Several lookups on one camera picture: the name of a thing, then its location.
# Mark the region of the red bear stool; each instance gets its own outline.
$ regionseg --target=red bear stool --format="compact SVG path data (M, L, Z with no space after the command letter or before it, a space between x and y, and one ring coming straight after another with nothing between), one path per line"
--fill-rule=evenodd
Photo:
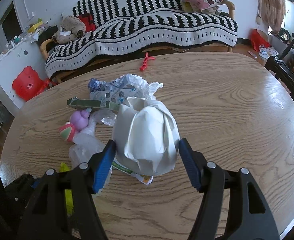
M42 93L49 83L54 86L57 85L50 81L49 78L41 80L38 73L31 66L28 66L14 79L12 87L20 98L28 101Z

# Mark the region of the qr code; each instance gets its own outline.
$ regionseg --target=qr code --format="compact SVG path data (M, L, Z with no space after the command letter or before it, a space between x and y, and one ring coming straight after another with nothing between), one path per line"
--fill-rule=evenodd
M100 101L100 107L106 107L106 101Z

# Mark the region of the black and white blanket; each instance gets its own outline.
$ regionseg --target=black and white blanket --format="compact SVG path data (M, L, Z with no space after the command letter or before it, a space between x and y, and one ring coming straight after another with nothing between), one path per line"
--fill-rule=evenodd
M60 70L74 70L97 55L124 55L151 44L190 47L221 42L235 46L237 23L226 16L184 13L180 0L80 0L73 15L93 15L98 28L83 38L59 45L46 61L52 77Z

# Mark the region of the wood grain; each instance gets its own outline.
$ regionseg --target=wood grain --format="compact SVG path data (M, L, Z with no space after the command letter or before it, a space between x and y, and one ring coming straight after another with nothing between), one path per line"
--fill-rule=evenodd
M119 63L73 78L28 101L4 144L0 175L5 185L27 171L42 176L70 164L71 144L58 134L73 109L67 99L88 98L90 78L111 81L126 73L162 82L155 96L175 117L181 137L207 160L233 171L247 167L271 207L282 232L294 218L294 102L265 68L252 58L224 52L156 56ZM98 125L104 143L111 127ZM191 186L181 159L173 171L145 186L120 171L95 204L110 239L187 239L201 196ZM217 234L227 218L228 191Z

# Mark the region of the curtain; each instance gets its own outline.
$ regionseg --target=curtain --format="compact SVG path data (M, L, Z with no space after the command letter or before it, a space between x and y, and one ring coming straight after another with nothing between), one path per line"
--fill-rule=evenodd
M278 34L285 16L285 0L262 0L262 20Z

